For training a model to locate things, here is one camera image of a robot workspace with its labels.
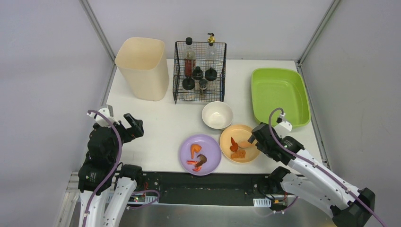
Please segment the orange plastic plate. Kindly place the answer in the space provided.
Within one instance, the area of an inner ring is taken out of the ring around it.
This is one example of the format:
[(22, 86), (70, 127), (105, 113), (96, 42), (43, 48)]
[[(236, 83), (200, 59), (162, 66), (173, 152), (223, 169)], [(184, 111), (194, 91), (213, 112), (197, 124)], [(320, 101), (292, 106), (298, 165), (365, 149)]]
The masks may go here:
[(254, 141), (252, 144), (248, 139), (252, 135), (252, 128), (243, 124), (235, 124), (223, 130), (219, 144), (222, 153), (231, 161), (237, 163), (248, 163), (256, 159), (260, 151)]

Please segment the beige plastic bin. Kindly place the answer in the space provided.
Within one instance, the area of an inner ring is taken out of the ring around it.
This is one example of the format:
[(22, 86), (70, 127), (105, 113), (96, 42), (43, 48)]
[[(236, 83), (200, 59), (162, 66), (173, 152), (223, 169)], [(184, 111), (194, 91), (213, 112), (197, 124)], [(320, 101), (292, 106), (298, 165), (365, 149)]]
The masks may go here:
[(165, 97), (169, 73), (163, 41), (129, 38), (119, 49), (115, 64), (136, 98), (160, 101)]

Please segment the small pepper jar black lid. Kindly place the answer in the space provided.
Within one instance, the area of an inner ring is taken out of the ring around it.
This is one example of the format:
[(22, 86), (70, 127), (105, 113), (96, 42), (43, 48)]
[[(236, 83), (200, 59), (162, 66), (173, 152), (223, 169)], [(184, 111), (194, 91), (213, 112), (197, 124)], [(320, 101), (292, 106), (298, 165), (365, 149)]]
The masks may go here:
[(203, 96), (207, 93), (208, 81), (206, 79), (199, 80), (200, 95)]

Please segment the clear jar black spout lid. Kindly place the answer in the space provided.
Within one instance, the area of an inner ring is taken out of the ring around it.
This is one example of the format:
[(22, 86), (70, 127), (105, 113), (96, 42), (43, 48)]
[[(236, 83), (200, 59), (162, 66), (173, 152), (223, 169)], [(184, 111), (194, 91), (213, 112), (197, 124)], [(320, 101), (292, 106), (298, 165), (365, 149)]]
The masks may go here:
[(210, 67), (205, 72), (205, 79), (207, 80), (207, 90), (216, 91), (216, 79), (217, 79), (217, 71)]

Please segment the salt shaker black pump lid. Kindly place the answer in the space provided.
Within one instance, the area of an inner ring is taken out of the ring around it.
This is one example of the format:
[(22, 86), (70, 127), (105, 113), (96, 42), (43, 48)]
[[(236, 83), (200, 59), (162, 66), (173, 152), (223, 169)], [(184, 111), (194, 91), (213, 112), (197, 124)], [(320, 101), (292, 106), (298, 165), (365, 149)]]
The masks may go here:
[(198, 85), (198, 90), (200, 93), (202, 93), (202, 90), (200, 88), (199, 81), (203, 79), (203, 71), (199, 66), (196, 66), (195, 69), (192, 71), (192, 81), (194, 83), (194, 86)]

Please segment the soy sauce bottle red label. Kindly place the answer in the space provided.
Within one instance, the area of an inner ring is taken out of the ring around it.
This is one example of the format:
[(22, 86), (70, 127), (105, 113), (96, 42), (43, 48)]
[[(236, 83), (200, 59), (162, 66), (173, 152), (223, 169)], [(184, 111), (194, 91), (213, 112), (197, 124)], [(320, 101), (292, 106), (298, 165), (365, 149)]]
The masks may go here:
[(196, 53), (193, 47), (191, 37), (187, 37), (185, 40), (186, 48), (184, 50), (184, 75), (191, 77), (192, 72), (196, 68)]

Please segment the clear bottle gold pump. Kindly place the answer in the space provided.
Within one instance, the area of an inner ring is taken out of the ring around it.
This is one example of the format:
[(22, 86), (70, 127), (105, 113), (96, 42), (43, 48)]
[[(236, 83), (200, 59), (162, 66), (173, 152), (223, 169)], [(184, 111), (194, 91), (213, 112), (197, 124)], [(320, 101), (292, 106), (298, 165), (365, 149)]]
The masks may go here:
[(206, 60), (214, 61), (216, 59), (216, 47), (215, 47), (215, 35), (213, 33), (208, 33), (209, 38), (207, 39), (207, 49), (206, 49)]

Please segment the white shaker black spout lid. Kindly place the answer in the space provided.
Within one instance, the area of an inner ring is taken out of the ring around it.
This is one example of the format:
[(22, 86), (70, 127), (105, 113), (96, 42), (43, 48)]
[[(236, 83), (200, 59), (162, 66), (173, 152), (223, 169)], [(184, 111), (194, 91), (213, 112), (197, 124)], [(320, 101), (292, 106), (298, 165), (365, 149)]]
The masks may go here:
[(183, 99), (186, 101), (193, 101), (195, 96), (195, 81), (192, 77), (187, 77), (182, 81)]

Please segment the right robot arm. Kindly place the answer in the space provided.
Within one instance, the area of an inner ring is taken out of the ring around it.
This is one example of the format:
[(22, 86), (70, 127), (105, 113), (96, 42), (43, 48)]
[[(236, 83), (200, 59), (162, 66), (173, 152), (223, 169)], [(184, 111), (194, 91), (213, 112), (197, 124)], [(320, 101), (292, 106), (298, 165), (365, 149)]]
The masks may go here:
[(288, 192), (326, 213), (338, 227), (363, 227), (375, 209), (375, 194), (359, 189), (321, 165), (291, 136), (280, 138), (261, 123), (248, 140), (263, 154), (284, 166), (277, 167), (259, 184), (264, 194)]

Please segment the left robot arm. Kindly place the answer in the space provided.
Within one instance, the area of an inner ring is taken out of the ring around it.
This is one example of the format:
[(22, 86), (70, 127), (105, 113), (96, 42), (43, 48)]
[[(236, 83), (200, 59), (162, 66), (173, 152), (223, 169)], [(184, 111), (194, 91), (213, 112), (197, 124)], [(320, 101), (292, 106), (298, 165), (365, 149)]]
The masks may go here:
[(105, 115), (94, 112), (105, 120), (104, 126), (95, 123), (87, 143), (88, 151), (78, 172), (80, 191), (81, 227), (116, 227), (119, 225), (131, 194), (142, 184), (142, 168), (122, 165), (117, 176), (114, 195), (106, 207), (106, 200), (122, 154), (122, 145), (144, 135), (143, 121), (124, 114), (130, 124), (125, 128), (121, 121), (112, 122)]

